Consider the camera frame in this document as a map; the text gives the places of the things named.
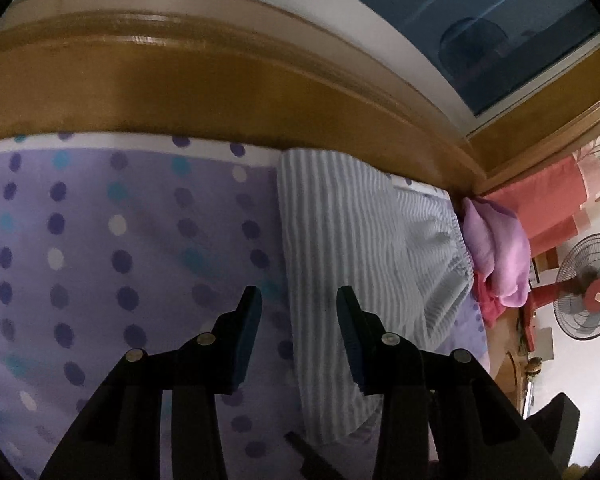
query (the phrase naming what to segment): wooden furniture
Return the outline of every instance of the wooden furniture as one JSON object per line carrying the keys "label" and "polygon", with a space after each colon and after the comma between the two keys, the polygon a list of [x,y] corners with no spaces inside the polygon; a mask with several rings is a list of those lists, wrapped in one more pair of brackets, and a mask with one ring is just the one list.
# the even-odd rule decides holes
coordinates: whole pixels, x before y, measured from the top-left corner
{"label": "wooden furniture", "polygon": [[527,388],[525,366],[528,351],[523,344],[520,310],[508,308],[494,328],[487,329],[491,376],[522,414]]}
{"label": "wooden furniture", "polygon": [[600,134],[600,48],[470,139],[352,44],[254,0],[22,0],[0,20],[0,138],[186,134],[350,153],[458,196]]}

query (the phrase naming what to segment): curtain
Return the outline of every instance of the curtain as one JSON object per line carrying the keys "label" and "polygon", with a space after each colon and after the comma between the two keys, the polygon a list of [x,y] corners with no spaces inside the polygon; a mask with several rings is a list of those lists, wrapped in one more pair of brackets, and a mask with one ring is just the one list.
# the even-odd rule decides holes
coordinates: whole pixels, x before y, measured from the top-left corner
{"label": "curtain", "polygon": [[536,256],[600,218],[600,136],[545,168],[486,196],[515,211]]}

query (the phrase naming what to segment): white wall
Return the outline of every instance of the white wall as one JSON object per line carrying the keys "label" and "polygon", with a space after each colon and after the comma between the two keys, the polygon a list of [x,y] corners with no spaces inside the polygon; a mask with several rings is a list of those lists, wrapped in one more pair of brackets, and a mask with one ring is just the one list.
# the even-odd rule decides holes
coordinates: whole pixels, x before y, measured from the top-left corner
{"label": "white wall", "polygon": [[[558,248],[560,261],[582,238],[600,233],[600,220],[581,236]],[[542,273],[541,283],[555,281],[556,270]],[[539,327],[550,326],[554,336],[554,360],[542,364],[536,379],[532,413],[542,408],[559,392],[566,393],[580,409],[578,436],[571,461],[590,465],[600,452],[600,336],[591,341],[576,341],[567,336],[555,320],[552,306],[538,310]]]}

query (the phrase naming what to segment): glass window pane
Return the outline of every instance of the glass window pane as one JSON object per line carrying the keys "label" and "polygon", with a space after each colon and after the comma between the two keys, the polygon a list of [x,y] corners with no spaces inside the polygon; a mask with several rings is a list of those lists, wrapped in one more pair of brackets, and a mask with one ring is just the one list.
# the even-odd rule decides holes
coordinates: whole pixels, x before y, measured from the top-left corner
{"label": "glass window pane", "polygon": [[360,0],[480,114],[600,32],[588,0]]}

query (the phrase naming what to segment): bed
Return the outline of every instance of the bed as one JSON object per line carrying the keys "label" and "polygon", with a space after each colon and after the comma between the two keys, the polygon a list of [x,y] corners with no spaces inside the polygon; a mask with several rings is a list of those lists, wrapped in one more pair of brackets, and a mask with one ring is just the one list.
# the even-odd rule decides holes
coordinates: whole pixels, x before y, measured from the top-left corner
{"label": "bed", "polygon": [[[294,355],[281,156],[143,134],[0,140],[0,448],[23,478],[39,476],[125,351],[179,347],[233,310],[246,285],[261,290],[263,314],[247,380],[216,401],[227,472],[300,478],[301,458],[283,439],[306,433],[307,411]],[[445,191],[386,181],[452,212]],[[438,352],[467,348],[488,368],[471,296],[458,302],[445,336]],[[366,429],[324,439],[318,450],[348,478],[369,478],[378,433]],[[161,446],[168,479],[168,392]]]}

